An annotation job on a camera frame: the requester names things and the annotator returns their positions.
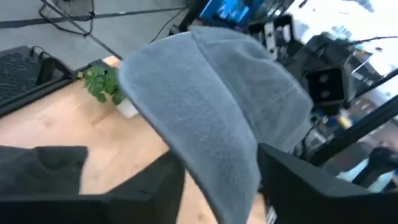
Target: green leaves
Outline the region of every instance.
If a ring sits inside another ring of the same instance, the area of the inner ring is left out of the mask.
[[[117,73],[115,70],[105,70],[101,67],[91,67],[83,76],[85,87],[99,102],[106,102],[106,95],[112,98],[115,105],[125,99],[119,89]]]

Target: gray fabric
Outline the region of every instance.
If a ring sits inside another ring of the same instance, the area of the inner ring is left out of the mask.
[[[291,150],[312,102],[262,45],[195,27],[122,63],[119,82],[195,179],[219,223],[246,223],[259,186],[257,142]]]

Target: wooden desk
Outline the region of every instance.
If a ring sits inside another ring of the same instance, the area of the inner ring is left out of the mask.
[[[118,66],[114,57],[104,59]],[[81,194],[101,194],[121,184],[168,150],[137,115],[123,118],[110,103],[98,103],[75,82],[0,119],[0,145],[87,146]],[[187,174],[178,223],[216,223],[199,188]],[[265,223],[257,196],[248,223]]]

